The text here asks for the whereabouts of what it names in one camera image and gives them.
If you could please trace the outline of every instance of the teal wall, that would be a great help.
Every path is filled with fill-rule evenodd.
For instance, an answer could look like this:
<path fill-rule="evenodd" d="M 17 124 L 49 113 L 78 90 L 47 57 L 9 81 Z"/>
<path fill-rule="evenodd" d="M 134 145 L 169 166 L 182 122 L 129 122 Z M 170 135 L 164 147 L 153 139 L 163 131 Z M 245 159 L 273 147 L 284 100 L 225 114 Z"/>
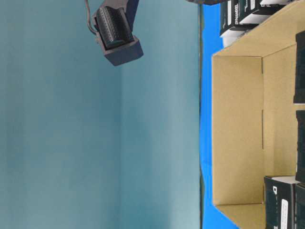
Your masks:
<path fill-rule="evenodd" d="M 122 67 L 121 229 L 198 229 L 198 6 L 140 1 Z"/>
<path fill-rule="evenodd" d="M 0 228 L 118 228 L 121 70 L 84 2 L 6 0 L 0 15 Z"/>
<path fill-rule="evenodd" d="M 197 6 L 142 0 L 117 68 L 82 0 L 5 0 L 0 29 L 0 228 L 199 228 Z"/>

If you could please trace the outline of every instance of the cardboard box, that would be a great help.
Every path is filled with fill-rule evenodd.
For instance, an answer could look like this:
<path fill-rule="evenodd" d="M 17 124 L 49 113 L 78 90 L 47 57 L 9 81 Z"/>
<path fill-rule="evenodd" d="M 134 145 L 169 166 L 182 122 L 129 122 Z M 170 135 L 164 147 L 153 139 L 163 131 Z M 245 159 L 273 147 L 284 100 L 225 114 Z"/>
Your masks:
<path fill-rule="evenodd" d="M 296 195 L 296 228 L 305 228 L 305 184 L 295 186 Z"/>
<path fill-rule="evenodd" d="M 239 37 L 256 25 L 239 23 L 239 1 L 229 0 L 220 5 L 220 36 Z"/>
<path fill-rule="evenodd" d="M 295 229 L 294 176 L 265 176 L 266 229 Z"/>
<path fill-rule="evenodd" d="M 260 24 L 275 14 L 283 5 L 261 5 L 260 0 L 240 0 L 244 5 L 240 9 L 241 24 Z"/>
<path fill-rule="evenodd" d="M 264 176 L 295 175 L 295 35 L 305 0 L 288 4 L 213 56 L 213 202 L 237 226 L 265 228 Z"/>

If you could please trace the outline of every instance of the white sticker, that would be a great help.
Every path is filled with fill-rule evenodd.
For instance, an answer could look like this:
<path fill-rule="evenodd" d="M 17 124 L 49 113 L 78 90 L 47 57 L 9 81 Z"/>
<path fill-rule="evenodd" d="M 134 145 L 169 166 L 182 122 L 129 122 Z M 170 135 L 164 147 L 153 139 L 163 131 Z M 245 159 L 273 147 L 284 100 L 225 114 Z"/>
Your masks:
<path fill-rule="evenodd" d="M 232 1 L 228 1 L 228 25 L 232 24 Z"/>
<path fill-rule="evenodd" d="M 255 8 L 255 0 L 251 0 L 251 10 Z"/>
<path fill-rule="evenodd" d="M 282 199 L 282 210 L 281 210 L 281 229 L 287 229 L 288 221 L 288 201 Z"/>

